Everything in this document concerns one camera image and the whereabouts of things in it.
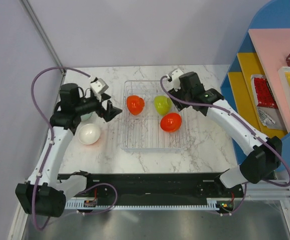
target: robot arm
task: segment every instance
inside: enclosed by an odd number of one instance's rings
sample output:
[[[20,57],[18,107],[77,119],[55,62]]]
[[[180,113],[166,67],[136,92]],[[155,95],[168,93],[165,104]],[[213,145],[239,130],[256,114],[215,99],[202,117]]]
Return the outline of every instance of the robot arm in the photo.
[[[31,202],[37,176],[40,176],[36,197],[38,215],[59,217],[64,211],[66,202],[86,188],[87,178],[84,172],[76,172],[67,180],[58,181],[64,154],[81,122],[81,116],[96,112],[99,117],[109,122],[122,112],[121,109],[113,107],[109,100],[110,96],[105,94],[108,86],[102,79],[95,78],[90,83],[90,88],[91,96],[86,98],[79,96],[78,85],[75,83],[61,86],[60,102],[57,104],[61,109],[56,109],[50,118],[55,138],[51,139],[49,131],[35,170],[25,183],[19,183],[16,188],[16,195],[26,213],[32,213]],[[103,101],[107,101],[106,109],[102,107]],[[50,143],[53,143],[53,147],[42,172],[39,173]]]
[[[246,126],[251,128],[257,137],[267,142],[279,154],[281,154],[281,140],[277,137],[268,138],[268,136],[256,130],[236,113],[224,97],[215,89],[205,90],[195,72],[184,74],[181,70],[176,69],[166,77],[169,82],[173,83],[173,89],[168,92],[177,99],[198,104],[211,104],[227,110],[228,113],[212,106],[193,106],[196,111],[210,117],[222,127],[238,143],[247,156],[241,165],[227,170],[216,179],[222,186],[232,188],[245,182],[256,184],[280,166],[279,159],[257,140]],[[189,107],[189,105],[174,99],[172,101],[179,111]],[[234,114],[244,124],[238,121],[233,116]]]

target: white wall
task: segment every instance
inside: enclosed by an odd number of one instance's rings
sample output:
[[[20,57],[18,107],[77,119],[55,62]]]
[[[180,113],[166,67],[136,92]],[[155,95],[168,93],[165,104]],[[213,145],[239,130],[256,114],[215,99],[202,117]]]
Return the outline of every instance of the white wall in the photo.
[[[17,183],[37,163],[47,131],[30,96],[33,77],[54,66],[18,0],[0,0],[0,240],[7,239],[18,200]],[[50,114],[61,81],[59,71],[37,84],[37,99]]]
[[[231,64],[269,0],[29,0],[64,65]]]

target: wire basket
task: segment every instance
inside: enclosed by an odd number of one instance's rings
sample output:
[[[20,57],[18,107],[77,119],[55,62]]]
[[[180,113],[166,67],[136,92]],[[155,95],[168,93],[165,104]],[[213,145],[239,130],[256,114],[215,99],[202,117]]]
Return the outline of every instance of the wire basket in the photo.
[[[131,95],[137,95],[145,101],[143,111],[132,115],[126,100]],[[158,95],[166,95],[159,81],[126,81],[124,87],[124,107],[122,118],[121,148],[126,151],[179,151],[186,146],[186,116],[184,111],[178,112],[173,105],[170,113],[181,115],[182,125],[176,132],[165,132],[160,127],[159,115],[154,106],[154,99]]]

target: marble countertop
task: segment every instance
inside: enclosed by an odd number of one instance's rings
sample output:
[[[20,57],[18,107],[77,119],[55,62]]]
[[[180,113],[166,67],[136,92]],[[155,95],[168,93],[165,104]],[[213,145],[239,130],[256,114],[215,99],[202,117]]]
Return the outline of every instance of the marble countertop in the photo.
[[[127,80],[159,80],[173,69],[197,72],[205,88],[219,91],[228,65],[129,66],[79,68],[109,85],[107,94],[115,107],[123,107],[124,82]],[[77,83],[83,89],[89,80],[82,74],[68,71],[65,83]],[[203,173],[220,172],[236,166],[231,138],[216,123],[193,109],[187,110],[187,149],[181,152],[126,152],[120,148],[122,114],[105,123],[96,114],[80,123],[98,124],[100,139],[93,145],[83,145],[74,136],[65,153],[60,173],[87,171],[90,173]]]

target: orange plastic egg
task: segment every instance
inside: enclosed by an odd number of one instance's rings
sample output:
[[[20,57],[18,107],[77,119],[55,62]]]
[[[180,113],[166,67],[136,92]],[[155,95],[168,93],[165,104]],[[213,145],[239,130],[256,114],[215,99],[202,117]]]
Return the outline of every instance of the orange plastic egg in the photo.
[[[127,108],[132,115],[138,115],[144,109],[144,100],[136,95],[127,97]]]
[[[178,113],[172,112],[164,116],[160,121],[160,127],[165,132],[175,132],[181,126],[181,116]]]

